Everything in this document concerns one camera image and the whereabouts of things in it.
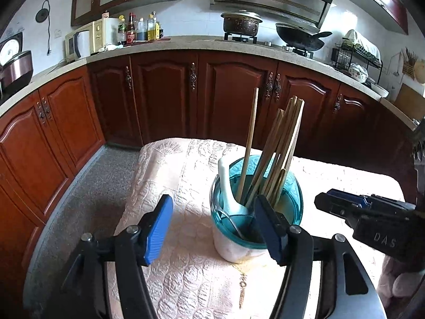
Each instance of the granite countertop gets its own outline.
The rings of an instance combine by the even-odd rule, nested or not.
[[[182,37],[173,37],[170,41],[159,41],[150,44],[141,44],[134,45],[131,47],[125,47],[122,49],[117,49],[114,51],[108,51],[104,53],[99,53],[92,55],[88,58],[83,58],[81,60],[75,61],[73,63],[64,65],[55,70],[46,70],[41,72],[33,77],[30,84],[23,88],[21,91],[17,92],[11,98],[7,99],[5,102],[0,101],[0,116],[2,116],[7,110],[9,110],[13,105],[18,103],[21,99],[29,95],[31,92],[39,88],[40,86],[46,84],[50,80],[57,78],[58,76],[65,74],[75,68],[84,66],[87,63],[92,63],[95,61],[103,60],[106,58],[111,58],[115,56],[122,56],[134,53],[141,53],[147,51],[160,51],[160,50],[217,50],[217,51],[231,51],[237,53],[245,53],[251,55],[264,56],[268,58],[274,58],[279,61],[285,61],[293,63],[294,65],[299,65],[311,70],[328,75],[340,82],[346,83],[355,89],[365,93],[369,97],[373,98],[376,101],[383,102],[383,105],[387,107],[392,113],[399,117],[409,128],[414,129],[416,126],[414,123],[404,115],[400,110],[394,107],[390,102],[383,99],[378,93],[369,89],[365,85],[357,82],[353,78],[338,72],[333,67],[321,63],[319,61],[299,56],[292,52],[283,51],[263,45],[253,45],[246,43],[238,43],[232,41],[223,41],[217,39],[211,39],[211,37],[199,37],[199,36],[182,36]]]

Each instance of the floor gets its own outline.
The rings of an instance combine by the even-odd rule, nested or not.
[[[81,235],[113,235],[124,212],[138,155],[139,151],[102,148],[58,204],[35,249],[25,282],[24,307],[32,318],[40,317],[57,274]]]

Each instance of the wooden board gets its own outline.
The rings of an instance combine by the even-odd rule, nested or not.
[[[425,116],[425,98],[406,84],[401,86],[394,105],[411,119],[420,121]]]

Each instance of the wok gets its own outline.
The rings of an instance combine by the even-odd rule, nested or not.
[[[288,44],[288,46],[305,51],[316,51],[321,49],[325,43],[319,38],[329,37],[332,35],[332,32],[330,31],[310,35],[300,29],[294,29],[293,27],[279,23],[276,24],[276,31],[278,32],[280,39]]]

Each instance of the metal bolt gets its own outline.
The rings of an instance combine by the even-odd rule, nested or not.
[[[290,226],[290,232],[294,233],[294,234],[299,234],[301,233],[301,227],[299,225],[291,225]]]
[[[139,226],[138,225],[130,225],[130,226],[127,227],[127,229],[125,231],[127,231],[127,233],[129,233],[129,234],[135,234],[136,232],[139,231]]]
[[[81,235],[81,240],[84,242],[90,242],[93,239],[93,235],[90,233],[84,233]]]
[[[345,242],[345,236],[342,234],[335,234],[335,240],[338,242]]]

